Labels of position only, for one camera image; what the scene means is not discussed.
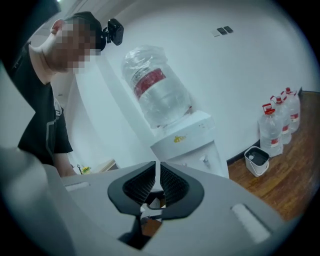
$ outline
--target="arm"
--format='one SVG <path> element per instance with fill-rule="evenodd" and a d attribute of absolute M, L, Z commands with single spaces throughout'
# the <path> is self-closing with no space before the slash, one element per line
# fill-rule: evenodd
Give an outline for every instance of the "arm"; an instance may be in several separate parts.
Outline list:
<path fill-rule="evenodd" d="M 54 167 L 57 169 L 60 177 L 76 175 L 67 155 L 67 153 L 72 151 L 72 147 L 69 143 L 64 110 L 60 107 L 57 100 L 54 107 L 57 115 L 57 127 L 55 132 L 55 146 L 53 154 Z"/>
<path fill-rule="evenodd" d="M 66 153 L 54 154 L 54 167 L 57 169 L 60 177 L 77 175 L 69 162 Z"/>

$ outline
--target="large water bottle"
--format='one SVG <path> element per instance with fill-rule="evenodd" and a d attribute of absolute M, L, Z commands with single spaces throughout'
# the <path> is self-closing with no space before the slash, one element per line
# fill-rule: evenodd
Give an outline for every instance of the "large water bottle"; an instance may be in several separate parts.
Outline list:
<path fill-rule="evenodd" d="M 262 106 L 264 115 L 259 119 L 260 148 L 267 152 L 270 157 L 282 154 L 284 145 L 282 143 L 283 120 L 276 114 L 271 104 Z"/>
<path fill-rule="evenodd" d="M 297 91 L 291 91 L 289 87 L 285 88 L 285 94 L 287 97 L 285 104 L 289 109 L 291 118 L 290 130 L 291 133 L 294 133 L 300 125 L 300 100 Z"/>
<path fill-rule="evenodd" d="M 151 128 L 173 123 L 191 106 L 186 88 L 167 61 L 163 48 L 142 45 L 128 52 L 122 62 L 122 75 Z"/>
<path fill-rule="evenodd" d="M 280 96 L 272 96 L 270 100 L 273 98 L 276 98 L 275 102 L 275 112 L 282 118 L 283 121 L 283 127 L 282 127 L 282 144 L 286 145 L 289 144 L 291 141 L 291 131 L 290 131 L 290 124 L 291 124 L 291 118 L 290 118 L 290 112 L 285 104 L 285 102 L 281 99 Z"/>

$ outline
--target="water bottle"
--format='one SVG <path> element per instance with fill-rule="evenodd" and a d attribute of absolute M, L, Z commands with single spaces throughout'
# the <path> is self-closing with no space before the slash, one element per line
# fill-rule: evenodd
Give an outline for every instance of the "water bottle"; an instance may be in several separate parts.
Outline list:
<path fill-rule="evenodd" d="M 163 48 L 142 45 L 122 62 L 122 75 L 151 128 L 173 123 L 191 107 L 186 88 L 167 61 Z"/>
<path fill-rule="evenodd" d="M 300 100 L 297 95 L 297 91 L 291 91 L 289 87 L 285 88 L 285 94 L 287 97 L 285 104 L 289 109 L 291 118 L 290 130 L 291 133 L 294 133 L 296 130 L 298 130 L 300 125 Z"/>
<path fill-rule="evenodd" d="M 271 104 L 262 106 L 264 115 L 259 119 L 260 148 L 267 152 L 270 157 L 282 154 L 284 145 L 282 143 L 282 129 L 284 127 L 281 116 Z"/>
<path fill-rule="evenodd" d="M 275 102 L 275 112 L 281 117 L 283 121 L 283 127 L 282 127 L 282 144 L 286 145 L 289 144 L 291 141 L 291 131 L 290 131 L 290 124 L 291 124 L 291 118 L 290 118 L 290 113 L 287 105 L 285 104 L 284 100 L 281 99 L 280 96 L 272 96 L 270 100 L 273 98 L 276 98 Z"/>

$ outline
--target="white wall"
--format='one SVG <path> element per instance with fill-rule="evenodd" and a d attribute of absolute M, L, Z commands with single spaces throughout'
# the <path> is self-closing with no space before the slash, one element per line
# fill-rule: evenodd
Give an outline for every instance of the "white wall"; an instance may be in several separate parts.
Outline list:
<path fill-rule="evenodd" d="M 70 89 L 65 120 L 69 142 L 73 149 L 70 159 L 73 166 L 79 164 L 94 169 L 112 159 L 111 148 L 103 143 L 89 119 L 76 79 Z"/>
<path fill-rule="evenodd" d="M 76 81 L 94 129 L 120 168 L 157 159 L 129 126 L 97 65 L 77 74 Z"/>
<path fill-rule="evenodd" d="M 140 45 L 163 47 L 193 108 L 213 116 L 227 159 L 259 139 L 257 120 L 270 96 L 320 85 L 301 33 L 268 2 L 139 0 L 116 18 L 123 43 L 107 45 L 104 55 L 135 105 L 122 79 L 123 57 Z M 234 33 L 213 37 L 224 26 Z"/>

